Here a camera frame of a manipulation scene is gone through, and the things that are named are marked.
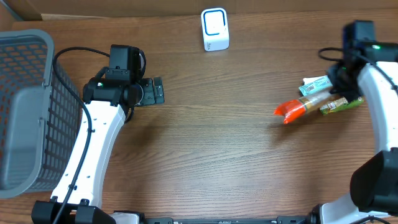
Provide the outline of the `teal tissue pack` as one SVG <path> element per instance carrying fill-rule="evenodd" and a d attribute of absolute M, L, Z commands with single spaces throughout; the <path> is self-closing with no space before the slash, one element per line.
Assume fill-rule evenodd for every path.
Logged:
<path fill-rule="evenodd" d="M 324 75 L 323 78 L 318 79 L 312 83 L 309 83 L 307 85 L 302 85 L 298 89 L 300 90 L 301 94 L 303 96 L 311 95 L 313 93 L 316 93 L 318 91 L 324 90 L 326 88 L 331 87 L 331 81 L 328 78 L 327 75 Z"/>

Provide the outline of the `green yellow drink pouch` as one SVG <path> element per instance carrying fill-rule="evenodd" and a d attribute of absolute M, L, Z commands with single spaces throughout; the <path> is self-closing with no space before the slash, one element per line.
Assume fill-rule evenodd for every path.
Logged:
<path fill-rule="evenodd" d="M 362 97 L 359 97 L 357 100 L 353 100 L 351 102 L 348 102 L 345 97 L 341 97 L 334 101 L 328 101 L 325 105 L 320 107 L 320 112 L 323 115 L 336 113 L 339 111 L 348 110 L 357 107 L 362 103 L 364 103 L 364 98 Z"/>

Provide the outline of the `white cream tube gold cap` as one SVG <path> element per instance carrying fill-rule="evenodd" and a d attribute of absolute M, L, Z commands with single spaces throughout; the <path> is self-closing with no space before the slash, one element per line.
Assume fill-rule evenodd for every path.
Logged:
<path fill-rule="evenodd" d="M 316 80 L 318 80 L 318 79 L 321 79 L 321 78 L 323 78 L 323 76 L 320 76 L 320 77 L 311 77 L 311 78 L 304 78 L 304 79 L 303 79 L 303 84 L 304 84 L 304 85 L 307 85 L 307 84 L 312 83 L 312 82 L 314 82 L 314 81 L 316 81 Z"/>

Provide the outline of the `orange cracker package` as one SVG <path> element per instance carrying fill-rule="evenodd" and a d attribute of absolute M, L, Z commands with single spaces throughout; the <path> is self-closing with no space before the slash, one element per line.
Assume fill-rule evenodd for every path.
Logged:
<path fill-rule="evenodd" d="M 319 91 L 311 95 L 302 96 L 297 100 L 281 103 L 274 110 L 274 115 L 283 116 L 284 124 L 288 124 L 308 113 L 319 110 L 328 101 L 338 97 L 339 95 L 331 94 L 328 90 Z"/>

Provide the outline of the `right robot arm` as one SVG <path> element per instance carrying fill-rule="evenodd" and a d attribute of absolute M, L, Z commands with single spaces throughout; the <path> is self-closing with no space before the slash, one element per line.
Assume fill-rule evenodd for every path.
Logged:
<path fill-rule="evenodd" d="M 353 173 L 348 194 L 314 207 L 306 223 L 384 222 L 397 215 L 397 44 L 378 42 L 372 21 L 353 21 L 339 51 L 328 70 L 332 92 L 367 101 L 374 156 Z"/>

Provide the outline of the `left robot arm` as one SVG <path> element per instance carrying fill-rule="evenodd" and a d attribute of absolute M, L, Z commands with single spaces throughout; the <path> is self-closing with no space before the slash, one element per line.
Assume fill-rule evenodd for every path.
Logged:
<path fill-rule="evenodd" d="M 48 202 L 37 201 L 34 223 L 145 223 L 144 214 L 102 211 L 105 173 L 114 142 L 137 106 L 164 103 L 162 79 L 144 78 L 146 56 L 128 45 L 111 46 L 109 65 L 83 87 L 80 130 L 62 178 Z"/>

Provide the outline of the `white barcode scanner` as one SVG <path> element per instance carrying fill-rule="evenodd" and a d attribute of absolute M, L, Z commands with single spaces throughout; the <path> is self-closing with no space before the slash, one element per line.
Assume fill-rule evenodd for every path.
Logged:
<path fill-rule="evenodd" d="M 226 11 L 221 7 L 205 9 L 201 13 L 203 45 L 207 52 L 229 47 L 229 27 Z"/>

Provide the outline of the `grey plastic shopping basket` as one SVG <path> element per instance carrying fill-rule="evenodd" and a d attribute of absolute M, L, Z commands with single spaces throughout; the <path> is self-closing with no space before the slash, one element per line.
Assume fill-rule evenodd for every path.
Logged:
<path fill-rule="evenodd" d="M 78 133 L 78 92 L 38 29 L 1 33 L 1 198 L 53 190 Z"/>

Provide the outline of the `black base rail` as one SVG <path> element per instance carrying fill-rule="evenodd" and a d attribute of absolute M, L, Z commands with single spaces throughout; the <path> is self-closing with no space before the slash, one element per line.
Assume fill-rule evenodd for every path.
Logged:
<path fill-rule="evenodd" d="M 117 224 L 306 224 L 307 216 L 279 216 L 277 218 L 215 218 L 173 219 L 170 217 L 147 218 L 143 213 L 115 211 L 110 215 Z"/>

